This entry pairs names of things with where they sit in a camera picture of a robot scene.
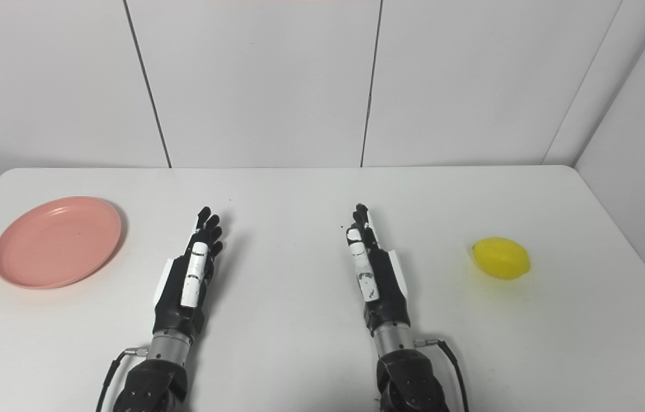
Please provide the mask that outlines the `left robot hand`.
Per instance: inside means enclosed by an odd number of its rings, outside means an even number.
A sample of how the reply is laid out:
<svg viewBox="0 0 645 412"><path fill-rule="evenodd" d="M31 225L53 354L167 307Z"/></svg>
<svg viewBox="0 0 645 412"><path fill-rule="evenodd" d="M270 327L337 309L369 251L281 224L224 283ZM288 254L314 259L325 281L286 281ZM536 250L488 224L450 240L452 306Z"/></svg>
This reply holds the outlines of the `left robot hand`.
<svg viewBox="0 0 645 412"><path fill-rule="evenodd" d="M165 286L155 304L153 332L175 331L197 339L205 323L202 311L223 250L220 217L205 206L197 214L194 232L182 255L172 261Z"/></svg>

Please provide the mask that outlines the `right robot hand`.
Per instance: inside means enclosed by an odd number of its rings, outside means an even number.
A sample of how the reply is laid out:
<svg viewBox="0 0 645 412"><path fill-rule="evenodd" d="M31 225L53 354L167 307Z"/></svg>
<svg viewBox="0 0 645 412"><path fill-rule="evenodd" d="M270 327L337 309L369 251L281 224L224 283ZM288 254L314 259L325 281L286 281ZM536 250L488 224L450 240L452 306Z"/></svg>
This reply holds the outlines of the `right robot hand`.
<svg viewBox="0 0 645 412"><path fill-rule="evenodd" d="M356 281L364 300L364 321L373 336L384 325L411 326L405 288L399 284L398 260L378 242L369 208L356 204L353 223L346 231Z"/></svg>

